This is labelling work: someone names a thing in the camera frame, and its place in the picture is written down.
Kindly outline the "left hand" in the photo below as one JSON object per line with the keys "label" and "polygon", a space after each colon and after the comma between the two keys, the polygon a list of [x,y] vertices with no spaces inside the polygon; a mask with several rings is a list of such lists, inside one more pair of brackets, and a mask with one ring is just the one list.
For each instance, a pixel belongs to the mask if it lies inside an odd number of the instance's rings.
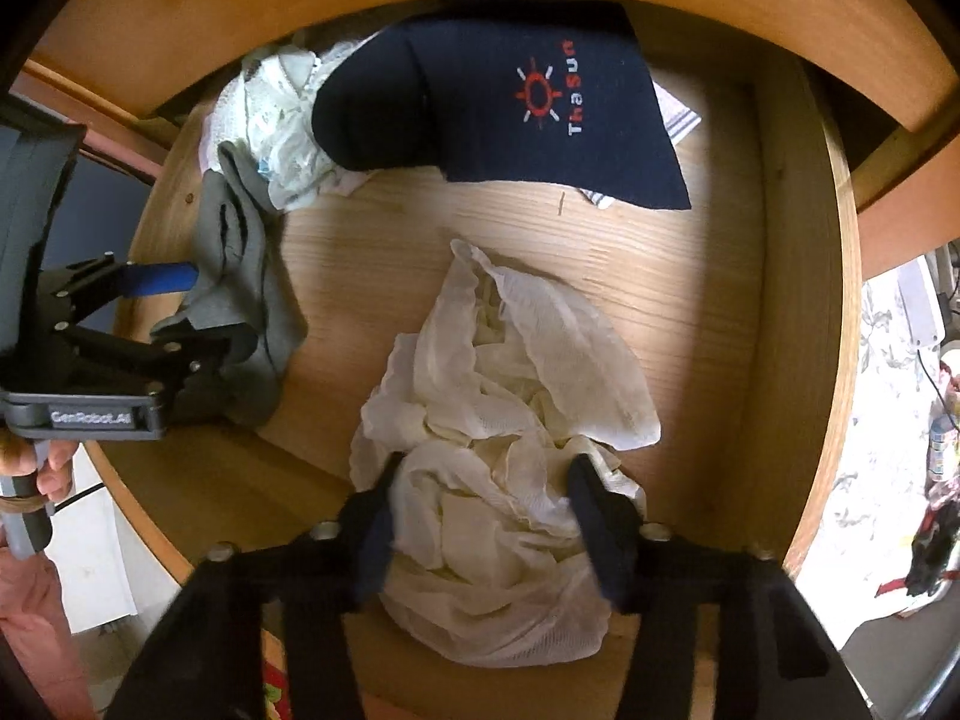
{"label": "left hand", "polygon": [[49,444],[47,458],[37,460],[37,452],[29,440],[21,439],[2,429],[2,452],[0,466],[3,476],[29,476],[36,473],[37,491],[50,502],[60,502],[70,496],[73,488],[73,456],[80,447],[78,442],[53,440]]}

